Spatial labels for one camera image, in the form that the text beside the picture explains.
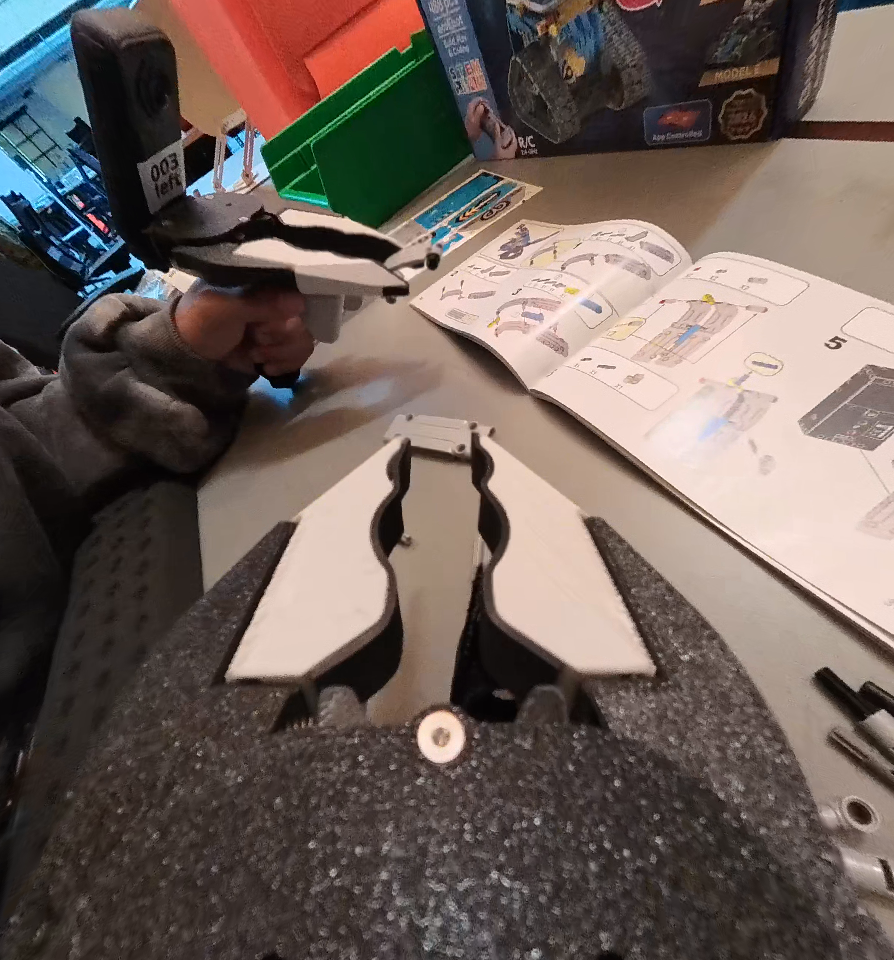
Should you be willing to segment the person's left hand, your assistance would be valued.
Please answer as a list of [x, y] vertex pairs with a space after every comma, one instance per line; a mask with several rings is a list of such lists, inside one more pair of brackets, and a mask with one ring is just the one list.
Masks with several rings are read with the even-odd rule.
[[174, 306], [173, 323], [180, 339], [202, 359], [290, 386], [316, 348], [305, 314], [306, 302], [294, 291], [196, 284]]

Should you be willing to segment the pile of small building pins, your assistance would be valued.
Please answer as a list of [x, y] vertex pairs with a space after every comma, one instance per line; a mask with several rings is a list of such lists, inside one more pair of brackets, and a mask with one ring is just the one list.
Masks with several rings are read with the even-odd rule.
[[[852, 723], [854, 734], [839, 727], [828, 742], [843, 756], [894, 793], [894, 705], [885, 691], [867, 685], [852, 688], [829, 667], [813, 675], [814, 683]], [[861, 894], [894, 903], [894, 859], [841, 847], [842, 869]]]

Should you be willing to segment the person's left forearm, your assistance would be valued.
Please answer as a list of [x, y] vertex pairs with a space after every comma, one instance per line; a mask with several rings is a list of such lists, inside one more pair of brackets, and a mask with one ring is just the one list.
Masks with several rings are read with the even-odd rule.
[[0, 646], [33, 649], [98, 502], [148, 470], [189, 475], [231, 442], [252, 373], [197, 356], [177, 304], [98, 301], [43, 373], [0, 340]]

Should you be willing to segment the dark toy kit box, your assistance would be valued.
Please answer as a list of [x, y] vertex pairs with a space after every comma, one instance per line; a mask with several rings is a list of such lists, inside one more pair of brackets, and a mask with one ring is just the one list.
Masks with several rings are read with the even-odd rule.
[[741, 146], [813, 106], [833, 1], [420, 1], [480, 162]]

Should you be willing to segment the black perforated surface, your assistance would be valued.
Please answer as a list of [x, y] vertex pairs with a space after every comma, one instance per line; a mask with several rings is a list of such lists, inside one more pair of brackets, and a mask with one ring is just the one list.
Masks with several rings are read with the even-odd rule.
[[120, 690], [201, 594], [193, 486], [139, 488], [95, 516], [75, 556], [34, 728], [19, 809], [25, 826], [51, 822]]

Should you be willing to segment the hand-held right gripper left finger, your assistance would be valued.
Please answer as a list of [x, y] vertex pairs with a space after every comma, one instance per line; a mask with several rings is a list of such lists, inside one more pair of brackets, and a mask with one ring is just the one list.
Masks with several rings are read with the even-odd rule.
[[365, 704], [395, 676], [404, 631], [390, 555], [405, 532], [410, 469], [409, 440], [393, 438], [290, 523], [227, 684], [300, 690], [314, 707], [333, 687]]

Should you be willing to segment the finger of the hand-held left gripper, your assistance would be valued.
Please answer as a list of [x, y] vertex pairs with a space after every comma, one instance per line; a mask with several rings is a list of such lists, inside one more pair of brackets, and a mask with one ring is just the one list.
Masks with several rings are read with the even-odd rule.
[[291, 274], [308, 296], [403, 297], [409, 282], [365, 257], [292, 246], [281, 239], [260, 239], [233, 246], [233, 265], [272, 274]]
[[337, 254], [384, 261], [403, 246], [390, 236], [343, 216], [318, 208], [286, 208], [276, 214], [274, 239], [304, 250], [327, 250]]

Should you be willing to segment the instruction booklet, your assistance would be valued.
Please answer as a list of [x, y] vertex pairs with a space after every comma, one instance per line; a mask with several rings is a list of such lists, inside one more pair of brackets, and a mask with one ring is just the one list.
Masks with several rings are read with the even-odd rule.
[[518, 222], [411, 305], [894, 654], [894, 305], [635, 220]]

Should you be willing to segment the orange plastic bin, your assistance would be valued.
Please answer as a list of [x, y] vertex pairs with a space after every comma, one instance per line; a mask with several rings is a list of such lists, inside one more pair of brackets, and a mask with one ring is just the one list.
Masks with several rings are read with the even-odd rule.
[[268, 140], [425, 29], [414, 1], [171, 1]]

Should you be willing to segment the green plastic bin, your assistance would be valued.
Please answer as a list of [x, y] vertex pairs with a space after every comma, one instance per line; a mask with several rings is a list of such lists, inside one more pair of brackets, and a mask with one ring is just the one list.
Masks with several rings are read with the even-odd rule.
[[282, 197], [318, 198], [374, 229], [472, 155], [426, 30], [391, 49], [261, 146]]

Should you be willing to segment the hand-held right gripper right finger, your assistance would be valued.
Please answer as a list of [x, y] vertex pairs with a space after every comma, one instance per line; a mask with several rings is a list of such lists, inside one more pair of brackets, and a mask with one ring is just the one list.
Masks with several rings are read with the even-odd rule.
[[556, 687], [571, 707], [586, 682], [654, 679], [591, 519], [492, 438], [472, 439], [471, 466], [487, 553], [477, 653], [491, 684], [519, 704]]

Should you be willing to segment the blue grey sticker sheet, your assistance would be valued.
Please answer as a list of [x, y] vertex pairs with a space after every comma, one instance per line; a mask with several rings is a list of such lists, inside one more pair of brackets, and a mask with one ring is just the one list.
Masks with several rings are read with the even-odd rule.
[[525, 181], [480, 170], [388, 234], [403, 246], [427, 236], [445, 255], [541, 191]]

